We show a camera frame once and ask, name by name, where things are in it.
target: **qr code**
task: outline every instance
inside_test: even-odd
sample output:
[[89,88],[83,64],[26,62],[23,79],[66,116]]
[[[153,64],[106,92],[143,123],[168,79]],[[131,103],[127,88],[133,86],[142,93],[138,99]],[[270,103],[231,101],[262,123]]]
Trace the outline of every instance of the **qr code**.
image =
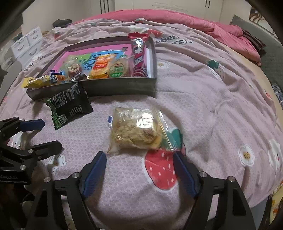
[[61,116],[59,116],[59,120],[62,124],[64,124],[65,122],[68,121],[68,119],[66,118],[65,114],[62,114]]

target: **white wall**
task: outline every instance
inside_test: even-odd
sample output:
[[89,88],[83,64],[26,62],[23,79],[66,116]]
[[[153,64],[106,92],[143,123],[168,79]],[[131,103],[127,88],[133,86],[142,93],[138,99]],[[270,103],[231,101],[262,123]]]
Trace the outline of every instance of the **white wall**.
[[228,25],[234,15],[249,21],[250,7],[246,0],[224,0],[219,22]]
[[57,19],[71,19],[73,22],[92,15],[90,1],[99,0],[35,0],[23,12],[23,35],[39,26],[41,31],[53,29]]

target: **white drawer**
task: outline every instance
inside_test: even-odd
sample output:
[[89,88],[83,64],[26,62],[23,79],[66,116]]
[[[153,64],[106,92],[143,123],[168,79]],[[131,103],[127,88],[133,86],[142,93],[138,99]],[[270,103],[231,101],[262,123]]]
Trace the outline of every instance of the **white drawer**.
[[13,45],[11,45],[11,49],[15,58],[20,56],[22,53],[29,49],[29,42],[27,41],[27,38],[22,37],[17,40]]
[[29,41],[30,46],[37,43],[41,38],[42,38],[42,33],[39,27],[36,27],[27,34],[27,39]]
[[40,51],[41,44],[42,39],[29,50],[27,50],[23,55],[17,58],[17,60],[22,64],[22,69],[24,69],[32,57]]

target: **black snack package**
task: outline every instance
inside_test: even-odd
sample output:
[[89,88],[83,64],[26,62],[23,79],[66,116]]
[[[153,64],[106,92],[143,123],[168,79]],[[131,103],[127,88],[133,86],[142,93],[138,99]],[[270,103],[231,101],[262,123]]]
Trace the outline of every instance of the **black snack package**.
[[93,112],[81,82],[48,99],[46,104],[51,109],[55,130],[60,129],[81,114]]
[[83,72],[80,72],[80,73],[76,74],[76,76],[72,77],[70,81],[76,82],[76,81],[82,81],[82,80],[85,80],[85,79],[87,79],[87,76]]

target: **blue gripper pad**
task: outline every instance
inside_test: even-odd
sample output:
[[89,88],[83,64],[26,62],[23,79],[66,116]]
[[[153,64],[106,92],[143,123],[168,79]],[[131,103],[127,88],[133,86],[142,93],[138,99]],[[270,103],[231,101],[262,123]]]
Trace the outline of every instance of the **blue gripper pad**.
[[104,152],[98,152],[91,163],[86,164],[81,172],[83,176],[80,182],[80,192],[84,198],[92,195],[95,187],[100,179],[100,176],[104,174],[106,168],[106,154]]
[[45,126],[45,122],[42,119],[22,121],[20,122],[20,131],[27,132],[33,130],[41,130]]
[[176,175],[181,179],[186,192],[196,198],[200,192],[198,169],[192,163],[188,163],[184,155],[177,151],[173,154],[173,164]]

